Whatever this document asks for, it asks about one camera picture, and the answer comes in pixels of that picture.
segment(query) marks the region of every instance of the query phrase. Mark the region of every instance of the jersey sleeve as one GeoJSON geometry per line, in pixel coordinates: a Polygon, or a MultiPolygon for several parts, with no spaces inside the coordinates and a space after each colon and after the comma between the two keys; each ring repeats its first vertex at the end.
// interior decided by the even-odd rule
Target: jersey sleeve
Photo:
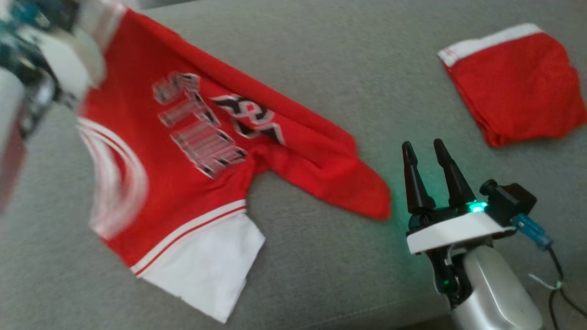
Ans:
{"type": "Polygon", "coordinates": [[[250,152],[290,183],[349,211],[389,218],[387,184],[354,150],[246,97],[233,94],[212,100],[237,121],[240,134],[267,137],[250,152]]]}
{"type": "Polygon", "coordinates": [[[263,85],[230,65],[185,42],[151,19],[133,19],[185,60],[226,95],[213,97],[238,122],[241,134],[272,140],[253,153],[290,183],[313,196],[375,219],[389,218],[387,184],[356,155],[354,138],[332,122],[263,85]]]}

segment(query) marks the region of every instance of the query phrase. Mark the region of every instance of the red jersey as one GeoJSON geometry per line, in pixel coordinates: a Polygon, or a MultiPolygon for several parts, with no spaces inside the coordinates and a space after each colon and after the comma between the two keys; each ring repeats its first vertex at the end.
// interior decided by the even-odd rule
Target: red jersey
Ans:
{"type": "Polygon", "coordinates": [[[171,30],[127,11],[104,55],[107,79],[80,114],[92,227],[137,276],[226,321],[264,241],[247,189],[269,169],[389,218],[389,188],[348,133],[171,30]]]}

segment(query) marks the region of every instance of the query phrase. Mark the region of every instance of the blue cable connector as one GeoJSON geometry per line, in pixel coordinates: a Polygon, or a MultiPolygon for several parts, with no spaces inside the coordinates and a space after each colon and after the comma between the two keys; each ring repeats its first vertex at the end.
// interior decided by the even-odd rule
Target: blue cable connector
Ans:
{"type": "Polygon", "coordinates": [[[552,245],[553,240],[527,214],[520,213],[516,215],[512,219],[512,225],[534,241],[540,250],[546,251],[552,245]]]}

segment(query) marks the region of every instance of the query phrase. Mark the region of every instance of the white stripe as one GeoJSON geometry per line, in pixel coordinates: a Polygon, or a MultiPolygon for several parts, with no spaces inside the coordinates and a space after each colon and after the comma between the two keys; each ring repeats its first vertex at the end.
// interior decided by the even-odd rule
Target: white stripe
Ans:
{"type": "Polygon", "coordinates": [[[94,162],[99,167],[99,177],[96,182],[100,191],[99,206],[95,215],[106,215],[115,210],[115,205],[120,201],[120,170],[112,155],[111,148],[101,140],[93,137],[95,133],[85,133],[87,143],[92,146],[95,153],[94,162]]]}
{"type": "MultiPolygon", "coordinates": [[[[181,225],[179,228],[175,229],[171,234],[169,234],[166,238],[164,238],[163,240],[161,240],[151,251],[149,251],[139,262],[137,262],[134,266],[130,267],[130,270],[132,270],[132,272],[138,272],[141,269],[143,269],[148,263],[151,262],[151,260],[153,260],[153,258],[155,258],[159,253],[161,253],[169,244],[171,244],[171,242],[173,242],[176,238],[178,238],[179,236],[183,235],[186,231],[197,227],[201,224],[206,223],[207,221],[212,220],[213,218],[218,217],[219,215],[223,215],[225,213],[228,213],[232,210],[235,210],[237,208],[243,207],[245,206],[245,200],[238,200],[238,201],[233,201],[232,203],[226,204],[224,206],[221,206],[213,211],[210,211],[204,215],[201,215],[183,225],[181,225]]],[[[222,220],[224,218],[227,217],[232,217],[238,213],[244,213],[245,210],[240,210],[239,212],[235,212],[235,213],[231,213],[228,214],[227,216],[218,219],[218,220],[222,220]]]]}
{"type": "MultiPolygon", "coordinates": [[[[84,118],[79,119],[79,125],[79,129],[86,136],[93,138],[97,144],[106,144],[110,146],[120,155],[120,157],[122,157],[126,166],[127,175],[130,177],[130,185],[127,193],[120,198],[115,206],[112,206],[111,210],[106,214],[97,215],[97,217],[91,222],[92,228],[100,236],[108,239],[119,233],[134,220],[146,200],[149,190],[149,178],[134,151],[113,131],[84,118]]],[[[117,170],[116,164],[112,158],[110,157],[110,159],[107,159],[108,157],[105,157],[104,155],[105,154],[102,153],[102,159],[99,163],[105,166],[105,170],[109,172],[117,170]]],[[[111,173],[106,178],[103,178],[107,179],[106,182],[101,181],[99,184],[106,184],[107,186],[104,188],[112,192],[120,190],[119,186],[112,187],[112,185],[110,185],[110,187],[108,187],[109,183],[112,183],[109,182],[111,180],[108,178],[112,178],[111,173]]]]}
{"type": "Polygon", "coordinates": [[[453,66],[458,60],[472,55],[480,50],[487,49],[504,42],[541,33],[539,27],[531,23],[524,23],[488,35],[481,39],[470,39],[457,42],[438,52],[438,56],[447,66],[453,66]]]}
{"type": "Polygon", "coordinates": [[[92,156],[92,159],[94,161],[94,182],[96,187],[94,189],[92,219],[90,220],[90,226],[93,228],[94,224],[98,222],[98,219],[103,214],[106,214],[108,211],[113,210],[112,206],[106,202],[106,200],[108,200],[108,195],[111,192],[111,169],[106,164],[105,160],[103,159],[103,156],[100,155],[100,151],[97,145],[101,144],[101,142],[96,141],[90,136],[87,136],[82,129],[79,130],[79,133],[82,136],[82,140],[85,142],[86,147],[90,151],[90,155],[92,156]]]}
{"type": "Polygon", "coordinates": [[[245,214],[246,212],[247,212],[247,211],[246,211],[244,208],[241,208],[241,209],[239,209],[239,210],[236,210],[236,211],[230,212],[230,213],[226,214],[226,215],[225,215],[225,216],[223,216],[223,217],[217,218],[216,220],[212,221],[212,222],[211,222],[211,223],[209,223],[209,224],[206,224],[206,225],[204,225],[204,226],[202,226],[202,227],[200,227],[200,228],[197,228],[196,230],[190,231],[190,232],[189,232],[189,233],[187,233],[186,235],[182,236],[182,237],[181,237],[181,239],[179,239],[179,240],[177,240],[177,241],[175,241],[175,242],[173,242],[173,241],[172,241],[173,243],[167,244],[167,245],[166,245],[166,247],[164,247],[164,248],[162,249],[162,251],[164,251],[163,253],[161,253],[159,256],[157,256],[157,254],[156,254],[156,255],[155,255],[155,257],[154,257],[154,260],[153,260],[153,259],[151,259],[151,260],[152,260],[152,263],[151,263],[151,264],[150,264],[150,265],[149,265],[149,266],[148,266],[148,267],[147,267],[147,268],[146,268],[146,269],[145,269],[143,272],[141,272],[139,275],[137,275],[137,277],[138,277],[138,278],[142,278],[142,277],[144,277],[145,275],[151,274],[151,272],[152,272],[152,271],[153,271],[155,268],[159,267],[159,265],[160,265],[161,263],[164,263],[164,264],[165,264],[165,263],[166,263],[166,260],[167,260],[167,261],[169,261],[169,259],[173,259],[173,256],[172,256],[172,255],[173,255],[173,253],[171,253],[172,255],[170,255],[170,251],[172,251],[172,250],[176,250],[178,246],[185,245],[185,242],[186,242],[186,241],[191,241],[191,240],[193,240],[193,239],[194,239],[194,237],[197,237],[197,235],[198,235],[198,234],[200,234],[202,230],[209,230],[209,229],[212,229],[213,227],[216,227],[217,225],[222,225],[222,223],[223,223],[224,221],[227,221],[227,220],[230,220],[230,219],[234,219],[234,218],[236,218],[238,215],[241,215],[241,214],[242,214],[244,217],[246,217],[246,218],[249,218],[249,217],[248,217],[248,216],[245,214]]]}

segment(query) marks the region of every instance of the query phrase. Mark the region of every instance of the gray couch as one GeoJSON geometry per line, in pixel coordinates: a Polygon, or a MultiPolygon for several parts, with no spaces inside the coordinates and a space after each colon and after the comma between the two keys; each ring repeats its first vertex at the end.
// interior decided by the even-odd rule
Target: gray couch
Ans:
{"type": "MultiPolygon", "coordinates": [[[[353,134],[392,190],[393,218],[371,222],[276,174],[259,176],[249,216],[267,241],[221,325],[134,279],[91,232],[92,162],[75,117],[58,108],[31,142],[0,223],[0,329],[389,329],[445,315],[427,258],[406,246],[400,151],[412,142],[429,193],[445,203],[436,137],[475,190],[492,177],[538,197],[534,218],[555,239],[569,294],[587,305],[587,131],[489,148],[436,56],[451,43],[533,22],[566,47],[587,96],[585,12],[582,0],[202,0],[145,11],[353,134]]],[[[548,256],[522,236],[496,247],[549,326],[548,290],[526,276],[554,282],[548,256]]],[[[561,326],[585,328],[561,302],[561,326]]]]}

